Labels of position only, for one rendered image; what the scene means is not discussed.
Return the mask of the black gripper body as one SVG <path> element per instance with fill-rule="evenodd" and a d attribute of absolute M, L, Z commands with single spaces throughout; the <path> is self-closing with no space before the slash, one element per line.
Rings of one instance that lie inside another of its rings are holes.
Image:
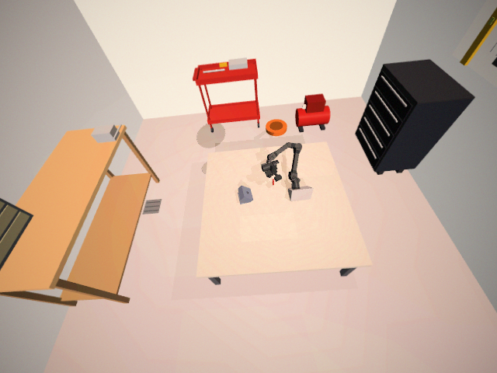
<path fill-rule="evenodd" d="M 278 169 L 277 167 L 276 167 L 276 169 L 270 169 L 270 171 L 273 172 L 273 174 L 275 175 L 275 177 L 274 177 L 275 181 L 279 181 L 282 179 L 282 176 L 280 174 L 279 175 L 277 174 L 277 172 L 278 172 L 277 169 Z"/>

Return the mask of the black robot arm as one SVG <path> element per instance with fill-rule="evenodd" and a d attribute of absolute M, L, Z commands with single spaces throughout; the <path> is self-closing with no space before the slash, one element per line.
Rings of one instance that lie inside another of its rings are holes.
<path fill-rule="evenodd" d="M 286 150 L 287 148 L 292 148 L 294 151 L 294 157 L 293 157 L 293 163 L 292 163 L 292 168 L 291 171 L 288 173 L 288 178 L 292 182 L 291 186 L 293 190 L 300 189 L 300 179 L 297 177 L 297 164 L 298 164 L 298 159 L 299 159 L 299 154 L 302 149 L 302 144 L 301 143 L 291 143 L 287 142 L 284 146 L 279 148 L 273 153 L 270 153 L 267 155 L 267 160 L 266 163 L 261 164 L 262 171 L 265 172 L 267 177 L 272 177 L 273 172 L 270 171 L 270 169 L 276 169 L 276 165 L 279 163 L 278 160 L 273 161 L 281 152 Z"/>

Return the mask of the grey square panel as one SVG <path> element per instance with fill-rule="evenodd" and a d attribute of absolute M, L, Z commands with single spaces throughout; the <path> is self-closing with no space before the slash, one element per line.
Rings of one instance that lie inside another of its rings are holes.
<path fill-rule="evenodd" d="M 240 204 L 246 204 L 253 201 L 252 191 L 246 186 L 240 186 L 238 188 L 238 198 Z"/>

